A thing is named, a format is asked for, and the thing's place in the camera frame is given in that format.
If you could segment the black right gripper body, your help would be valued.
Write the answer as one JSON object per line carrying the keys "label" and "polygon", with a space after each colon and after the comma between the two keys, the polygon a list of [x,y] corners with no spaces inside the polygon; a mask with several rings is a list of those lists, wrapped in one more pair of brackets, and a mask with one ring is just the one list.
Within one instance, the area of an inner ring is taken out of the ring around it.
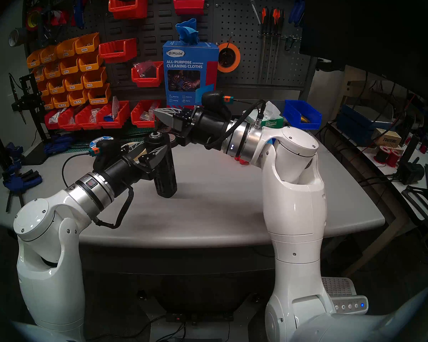
{"label": "black right gripper body", "polygon": [[182,116],[190,117],[184,121],[180,132],[180,145],[189,143],[207,146],[217,141],[227,131],[232,113],[229,108],[183,108]]}

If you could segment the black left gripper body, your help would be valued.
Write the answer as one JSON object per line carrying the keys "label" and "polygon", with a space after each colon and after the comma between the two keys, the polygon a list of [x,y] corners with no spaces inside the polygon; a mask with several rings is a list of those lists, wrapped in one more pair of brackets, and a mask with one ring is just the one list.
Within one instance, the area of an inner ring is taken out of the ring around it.
{"label": "black left gripper body", "polygon": [[139,180],[151,181],[153,179],[152,170],[140,166],[128,156],[118,156],[105,168],[105,180],[111,187],[114,197],[118,197]]}

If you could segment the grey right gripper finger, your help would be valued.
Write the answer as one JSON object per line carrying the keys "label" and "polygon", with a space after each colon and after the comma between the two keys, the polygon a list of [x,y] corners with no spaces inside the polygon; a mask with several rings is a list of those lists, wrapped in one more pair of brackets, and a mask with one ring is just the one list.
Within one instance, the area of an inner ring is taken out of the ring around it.
{"label": "grey right gripper finger", "polygon": [[190,122],[189,117],[163,117],[163,123],[173,130],[184,130]]}
{"label": "grey right gripper finger", "polygon": [[190,119],[194,113],[194,109],[190,108],[157,108],[154,111],[154,115],[159,119],[164,117],[173,117],[180,119]]}

